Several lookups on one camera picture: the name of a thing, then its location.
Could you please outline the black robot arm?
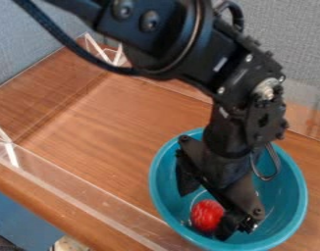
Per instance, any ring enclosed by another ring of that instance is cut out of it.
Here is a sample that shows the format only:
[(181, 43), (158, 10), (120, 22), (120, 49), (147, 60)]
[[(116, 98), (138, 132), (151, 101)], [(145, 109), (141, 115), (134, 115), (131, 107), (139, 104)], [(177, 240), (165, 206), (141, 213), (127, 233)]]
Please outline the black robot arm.
[(32, 0), (13, 0), (55, 39), (86, 61), (119, 75), (178, 79), (213, 99), (203, 135), (178, 138), (177, 189), (206, 188), (225, 208), (209, 232), (226, 240), (265, 218), (253, 188), (256, 161), (285, 135), (282, 67), (244, 32), (230, 0), (44, 0), (123, 46), (128, 67), (110, 65), (68, 36)]

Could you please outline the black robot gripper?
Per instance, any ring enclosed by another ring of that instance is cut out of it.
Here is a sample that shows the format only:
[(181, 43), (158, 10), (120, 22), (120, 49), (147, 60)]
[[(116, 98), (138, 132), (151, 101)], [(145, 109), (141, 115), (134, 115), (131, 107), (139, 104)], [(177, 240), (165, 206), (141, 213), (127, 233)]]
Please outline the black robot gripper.
[(228, 211), (214, 237), (226, 241), (238, 231), (250, 234), (265, 219), (265, 207), (256, 194), (249, 158), (226, 158), (205, 141), (183, 134), (177, 139), (175, 177), (181, 197), (199, 186), (209, 191)]

